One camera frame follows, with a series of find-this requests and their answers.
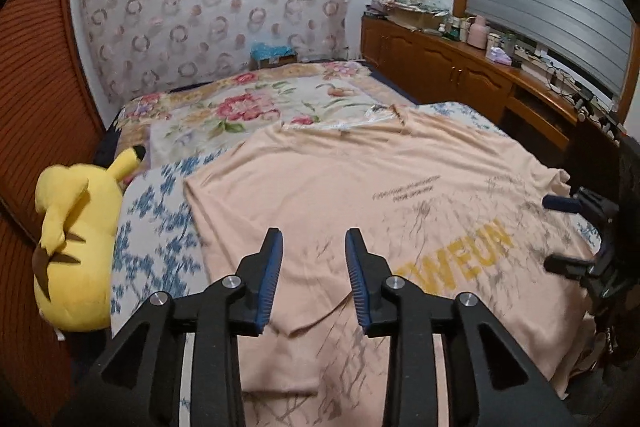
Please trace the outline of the purple cloth bundle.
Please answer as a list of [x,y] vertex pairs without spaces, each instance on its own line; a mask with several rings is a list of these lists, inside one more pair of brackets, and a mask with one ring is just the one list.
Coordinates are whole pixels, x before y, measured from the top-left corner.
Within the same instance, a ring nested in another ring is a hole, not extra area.
[[487,49],[485,57],[487,60],[500,65],[511,66],[512,58],[500,46],[491,46]]

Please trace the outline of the yellow pikachu plush toy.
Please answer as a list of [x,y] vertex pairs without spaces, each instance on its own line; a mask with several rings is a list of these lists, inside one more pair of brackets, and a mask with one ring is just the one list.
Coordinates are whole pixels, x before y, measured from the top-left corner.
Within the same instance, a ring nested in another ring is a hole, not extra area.
[[40,317],[61,332],[106,329],[122,182],[142,164],[145,147],[120,153],[106,168],[53,165],[35,189],[41,235],[32,255]]

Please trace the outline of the pink floral bed quilt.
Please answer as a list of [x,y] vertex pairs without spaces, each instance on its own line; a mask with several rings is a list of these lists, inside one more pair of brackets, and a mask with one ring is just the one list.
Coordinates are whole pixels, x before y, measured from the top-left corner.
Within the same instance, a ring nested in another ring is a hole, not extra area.
[[225,150],[278,122],[323,124],[361,117],[374,106],[414,104],[360,62],[294,63],[140,96],[115,120],[115,152],[144,146],[144,171]]

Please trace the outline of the pink bottle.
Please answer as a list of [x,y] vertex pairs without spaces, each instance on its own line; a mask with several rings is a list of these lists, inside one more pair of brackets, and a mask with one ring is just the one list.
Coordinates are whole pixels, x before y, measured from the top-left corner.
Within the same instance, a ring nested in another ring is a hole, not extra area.
[[484,16],[474,15],[468,31],[466,43],[479,50],[486,49],[489,27]]

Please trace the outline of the wooden sideboard cabinet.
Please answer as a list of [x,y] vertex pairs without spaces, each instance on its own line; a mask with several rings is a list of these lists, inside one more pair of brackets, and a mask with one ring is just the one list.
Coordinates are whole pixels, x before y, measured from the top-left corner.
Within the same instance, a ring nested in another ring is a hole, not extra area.
[[365,15],[360,51],[409,98],[469,106],[549,166],[617,159],[618,145],[593,122],[579,120],[565,96],[466,44]]

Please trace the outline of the pile of papers and boxes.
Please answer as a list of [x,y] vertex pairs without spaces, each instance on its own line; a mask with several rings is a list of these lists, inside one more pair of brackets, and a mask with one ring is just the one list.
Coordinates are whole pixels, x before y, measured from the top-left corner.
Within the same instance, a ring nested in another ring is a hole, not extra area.
[[412,3],[408,0],[371,0],[368,9],[398,26],[412,30],[437,30],[450,17],[449,11],[437,4]]

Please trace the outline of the blue tissue box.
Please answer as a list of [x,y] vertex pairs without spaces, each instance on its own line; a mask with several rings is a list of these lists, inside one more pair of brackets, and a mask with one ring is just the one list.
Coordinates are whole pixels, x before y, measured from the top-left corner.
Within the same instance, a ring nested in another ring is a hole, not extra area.
[[250,48],[250,70],[280,67],[298,62],[296,51],[290,46],[270,46],[255,42]]

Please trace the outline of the brown louvered wardrobe door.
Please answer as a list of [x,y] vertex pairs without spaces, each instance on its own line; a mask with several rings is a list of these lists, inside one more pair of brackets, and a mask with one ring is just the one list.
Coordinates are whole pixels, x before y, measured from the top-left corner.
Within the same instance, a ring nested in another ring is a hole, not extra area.
[[47,426],[72,389],[70,356],[40,317],[35,186],[54,164],[93,158],[105,133],[81,72],[68,0],[1,10],[1,422]]

